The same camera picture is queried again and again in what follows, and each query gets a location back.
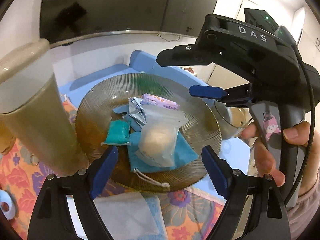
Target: pink cartoon sticker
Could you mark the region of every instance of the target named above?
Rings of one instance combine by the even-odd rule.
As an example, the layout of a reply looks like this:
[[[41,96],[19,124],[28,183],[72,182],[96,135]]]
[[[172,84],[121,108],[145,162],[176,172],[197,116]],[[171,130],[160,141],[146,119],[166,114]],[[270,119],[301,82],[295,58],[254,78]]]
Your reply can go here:
[[[278,127],[278,121],[270,112],[263,113],[263,127],[266,130],[266,140],[268,141],[272,134],[280,133],[281,130]]]

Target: teal packet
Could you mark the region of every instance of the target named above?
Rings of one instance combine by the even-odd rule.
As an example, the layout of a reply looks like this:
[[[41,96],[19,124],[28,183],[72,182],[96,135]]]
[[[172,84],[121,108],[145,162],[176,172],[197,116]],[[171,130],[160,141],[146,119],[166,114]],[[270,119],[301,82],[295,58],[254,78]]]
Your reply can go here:
[[[111,121],[106,140],[102,145],[130,145],[129,140],[130,124],[123,120]]]

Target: television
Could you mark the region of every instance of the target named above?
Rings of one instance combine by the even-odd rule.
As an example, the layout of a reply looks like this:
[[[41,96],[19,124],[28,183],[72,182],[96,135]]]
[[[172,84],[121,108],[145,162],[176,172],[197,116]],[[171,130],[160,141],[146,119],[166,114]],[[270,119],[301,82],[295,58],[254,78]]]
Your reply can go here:
[[[133,31],[197,37],[217,0],[42,0],[40,37],[50,43]]]

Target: orange floral fabric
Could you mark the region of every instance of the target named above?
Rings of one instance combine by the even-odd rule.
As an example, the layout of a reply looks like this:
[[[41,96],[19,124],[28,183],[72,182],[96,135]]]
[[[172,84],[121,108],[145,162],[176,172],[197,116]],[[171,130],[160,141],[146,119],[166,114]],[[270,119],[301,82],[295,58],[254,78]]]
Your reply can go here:
[[[71,124],[74,124],[76,109],[68,101],[63,106]],[[33,166],[31,157],[32,154],[18,139],[7,155],[0,155],[0,186],[11,195],[17,209],[10,223],[23,240],[27,240],[31,214],[42,184],[46,176],[53,172],[41,162]],[[101,196],[130,191],[108,181]],[[205,239],[223,208],[186,190],[157,196],[169,240]]]

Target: translucent plastic bag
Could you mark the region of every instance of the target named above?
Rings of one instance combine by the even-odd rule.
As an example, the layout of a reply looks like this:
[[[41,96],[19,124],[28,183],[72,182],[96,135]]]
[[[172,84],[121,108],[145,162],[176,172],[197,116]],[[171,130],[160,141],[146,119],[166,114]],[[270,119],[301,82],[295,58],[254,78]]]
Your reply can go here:
[[[173,153],[179,128],[188,122],[184,113],[152,105],[143,106],[147,123],[142,127],[137,157],[156,167],[174,166]]]

